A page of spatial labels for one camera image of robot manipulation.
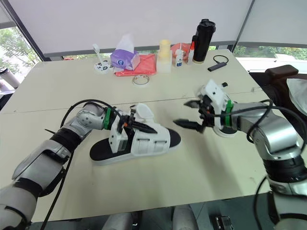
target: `small white bottle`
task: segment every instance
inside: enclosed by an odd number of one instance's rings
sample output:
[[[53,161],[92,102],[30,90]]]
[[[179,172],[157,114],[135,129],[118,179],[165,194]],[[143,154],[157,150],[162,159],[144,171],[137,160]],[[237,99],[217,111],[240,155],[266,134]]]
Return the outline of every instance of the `small white bottle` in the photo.
[[[189,56],[188,56],[188,65],[192,65],[193,56],[194,56],[194,42],[192,42],[191,47],[190,47],[190,52],[189,52]]]
[[[180,49],[176,50],[176,61],[175,61],[175,67],[182,66],[182,60],[183,60],[183,51],[181,50],[181,43],[180,43]]]

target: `tissue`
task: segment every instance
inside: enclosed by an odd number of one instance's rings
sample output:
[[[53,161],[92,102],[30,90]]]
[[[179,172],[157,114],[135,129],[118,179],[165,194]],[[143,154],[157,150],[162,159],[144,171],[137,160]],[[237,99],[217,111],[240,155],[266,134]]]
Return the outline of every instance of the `tissue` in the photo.
[[[132,35],[124,35],[111,54],[112,65],[120,69],[134,70],[140,61],[139,53],[134,50]]]

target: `tape roll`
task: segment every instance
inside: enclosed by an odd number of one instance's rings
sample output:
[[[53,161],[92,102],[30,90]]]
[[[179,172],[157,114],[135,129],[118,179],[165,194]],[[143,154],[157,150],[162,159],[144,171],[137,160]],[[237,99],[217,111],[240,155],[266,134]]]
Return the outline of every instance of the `tape roll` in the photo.
[[[139,87],[144,87],[149,84],[149,77],[147,75],[136,75],[132,79],[132,83]]]

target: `black thermos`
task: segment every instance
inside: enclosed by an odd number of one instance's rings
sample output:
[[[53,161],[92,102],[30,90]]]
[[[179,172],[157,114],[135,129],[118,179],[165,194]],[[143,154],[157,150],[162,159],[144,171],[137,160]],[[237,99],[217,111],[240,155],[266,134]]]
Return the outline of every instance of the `black thermos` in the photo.
[[[196,35],[194,35],[192,39],[195,43],[193,62],[203,63],[214,32],[215,23],[210,22],[209,19],[202,19],[200,24],[197,26]]]

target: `brown chair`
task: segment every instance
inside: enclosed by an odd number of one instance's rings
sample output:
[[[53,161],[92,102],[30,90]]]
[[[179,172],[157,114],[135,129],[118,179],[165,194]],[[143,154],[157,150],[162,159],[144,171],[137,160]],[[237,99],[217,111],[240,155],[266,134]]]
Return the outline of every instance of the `brown chair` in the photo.
[[[294,111],[305,121],[307,125],[307,116],[302,114],[292,103],[289,97],[289,88],[287,85],[288,78],[307,80],[307,74],[299,74],[298,70],[291,65],[284,65],[267,69],[265,74],[269,76],[270,83],[269,85],[263,86],[262,88],[266,94],[274,101],[274,104]],[[302,135],[300,124],[290,115],[286,113],[283,114],[291,122],[297,132]]]

